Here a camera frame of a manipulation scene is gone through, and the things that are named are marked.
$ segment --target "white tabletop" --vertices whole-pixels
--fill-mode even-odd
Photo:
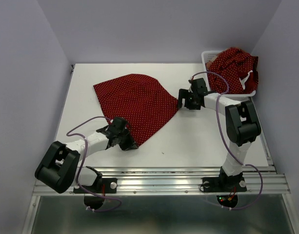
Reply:
[[[180,88],[188,89],[188,79],[202,71],[202,64],[76,64],[63,109],[56,140],[67,143],[78,139],[66,132],[87,119],[102,116],[93,85],[131,73],[159,80],[174,97]],[[220,116],[225,133],[225,117]],[[86,136],[105,126],[104,119],[87,123],[79,132]],[[93,167],[220,167],[227,151],[219,135],[216,113],[202,108],[180,109],[174,117],[137,150],[123,152],[119,146],[89,156],[85,165]],[[267,166],[260,137],[252,144],[245,163]]]

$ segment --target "red polka dot cloth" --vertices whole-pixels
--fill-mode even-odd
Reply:
[[[123,117],[138,146],[162,128],[178,111],[178,100],[155,78],[129,74],[93,86],[104,115]]]
[[[229,48],[218,55],[208,70],[226,79],[229,94],[250,94],[257,89],[259,83],[257,65],[258,57],[239,48]],[[208,80],[211,90],[218,93],[226,91],[226,84],[219,77],[208,74]]]

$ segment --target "crumpled red cloth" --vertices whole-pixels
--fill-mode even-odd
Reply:
[[[177,112],[178,100],[147,75],[129,74],[93,86],[104,115],[123,117],[138,146]]]
[[[229,94],[250,94],[257,89],[259,83],[257,65],[258,57],[251,56],[239,48],[229,48],[218,55],[208,70],[226,79],[229,85]],[[244,83],[245,89],[243,89],[240,79],[246,78],[251,70],[253,72]],[[211,90],[218,93],[226,91],[226,84],[219,77],[208,74],[208,81]]]

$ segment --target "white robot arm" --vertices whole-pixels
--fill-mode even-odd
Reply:
[[[205,193],[229,192],[232,188],[236,188],[238,192],[247,191],[245,186],[239,184],[244,181],[242,166],[251,143],[261,134],[253,103],[231,100],[224,96],[218,99],[220,94],[208,91],[203,78],[190,80],[190,83],[189,90],[179,90],[178,108],[182,107],[184,99],[184,107],[190,110],[200,110],[204,107],[221,113],[226,117],[226,131],[230,139],[229,147],[226,146],[228,154],[219,177],[202,178],[203,183],[206,181],[207,185],[203,184],[200,190]]]
[[[88,143],[86,157],[97,151],[107,150],[119,145],[124,151],[137,149],[137,145],[127,128],[129,123],[121,118],[115,117],[110,125],[96,130],[86,138]],[[55,141],[51,144],[41,163],[39,164],[35,177],[54,189],[58,193],[65,192],[70,186],[76,185],[78,174],[78,163],[85,155],[85,140],[77,140],[67,144]],[[91,167],[82,168],[79,175],[81,185],[92,187],[96,190],[100,187],[102,174]]]

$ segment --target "white basket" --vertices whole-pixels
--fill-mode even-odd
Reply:
[[[217,54],[219,54],[221,52],[222,51],[217,51],[217,50],[203,51],[203,53],[201,54],[201,59],[202,59],[202,65],[203,65],[203,70],[204,71],[207,71],[207,69],[206,69],[206,63],[208,61],[210,61],[211,59],[213,59],[213,57],[215,57]],[[207,74],[203,74],[203,75],[204,75],[203,78],[204,78],[204,80],[206,82],[208,90],[211,90]],[[242,100],[242,99],[245,99],[245,98],[248,98],[248,97],[252,97],[255,94],[256,94],[256,91],[254,90],[250,94],[225,94],[224,96],[226,96],[227,98]]]

